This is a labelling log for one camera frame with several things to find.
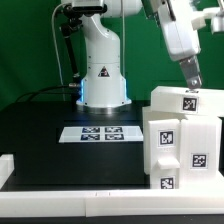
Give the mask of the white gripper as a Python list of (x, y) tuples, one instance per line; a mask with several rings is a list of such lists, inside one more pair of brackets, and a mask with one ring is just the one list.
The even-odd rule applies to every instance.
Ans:
[(193, 8), (190, 0), (147, 0), (149, 15), (157, 19), (168, 54), (172, 61), (180, 61), (189, 89), (202, 86), (197, 55), (200, 44), (193, 27)]

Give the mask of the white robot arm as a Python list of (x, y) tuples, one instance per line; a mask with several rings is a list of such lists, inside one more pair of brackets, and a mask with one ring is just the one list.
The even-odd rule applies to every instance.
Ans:
[(159, 22), (170, 58), (180, 63), (187, 86), (202, 85), (197, 54), (198, 25), (190, 0), (61, 0), (64, 14), (83, 28), (87, 74), (76, 104), (93, 113), (113, 113), (131, 104), (120, 72), (120, 39), (105, 28), (103, 17), (124, 17), (144, 10)]

